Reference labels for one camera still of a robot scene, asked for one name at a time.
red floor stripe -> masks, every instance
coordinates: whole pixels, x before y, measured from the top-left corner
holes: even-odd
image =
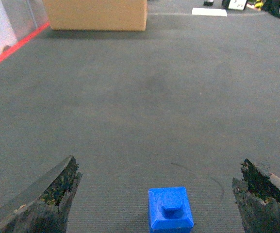
[[[32,40],[34,37],[36,37],[38,34],[40,34],[43,30],[45,30],[49,26],[49,22],[45,23],[43,26],[36,29],[34,32],[29,34],[24,39],[20,40],[15,45],[11,46],[7,51],[2,53],[0,55],[0,63],[4,61],[6,58],[8,58],[10,55],[12,55],[14,52],[16,52],[18,49],[20,49],[22,46],[24,46],[26,43],[28,43],[30,40]]]

blue block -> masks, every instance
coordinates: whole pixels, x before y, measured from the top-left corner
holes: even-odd
[[[148,223],[150,233],[190,233],[194,221],[186,188],[151,188]]]

gray carpet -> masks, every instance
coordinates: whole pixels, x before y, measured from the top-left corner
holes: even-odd
[[[157,14],[193,7],[149,2],[143,33],[47,29],[0,64],[0,207],[72,154],[70,233],[147,233],[148,189],[181,185],[193,232],[243,232],[240,162],[280,177],[280,21]]]

white card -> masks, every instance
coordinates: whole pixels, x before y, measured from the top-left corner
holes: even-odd
[[[226,10],[208,9],[208,8],[193,8],[192,15],[198,16],[227,16]]]

